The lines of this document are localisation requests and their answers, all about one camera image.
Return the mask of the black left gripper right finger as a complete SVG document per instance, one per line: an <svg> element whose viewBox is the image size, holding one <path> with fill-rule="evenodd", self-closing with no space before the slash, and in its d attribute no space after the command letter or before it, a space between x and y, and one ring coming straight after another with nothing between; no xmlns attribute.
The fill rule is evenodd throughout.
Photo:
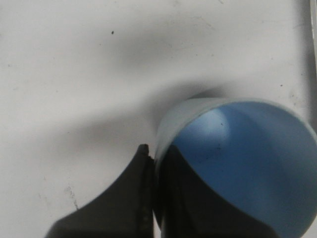
<svg viewBox="0 0 317 238"><path fill-rule="evenodd" d="M275 238L263 222L231 205L194 172L176 146L159 171L158 222L163 238Z"/></svg>

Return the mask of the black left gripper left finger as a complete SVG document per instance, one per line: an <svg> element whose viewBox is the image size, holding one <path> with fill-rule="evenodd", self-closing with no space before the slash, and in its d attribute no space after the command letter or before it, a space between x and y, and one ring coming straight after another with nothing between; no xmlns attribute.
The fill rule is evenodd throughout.
<svg viewBox="0 0 317 238"><path fill-rule="evenodd" d="M154 161L141 144L122 174L93 201L56 221L48 238L152 238Z"/></svg>

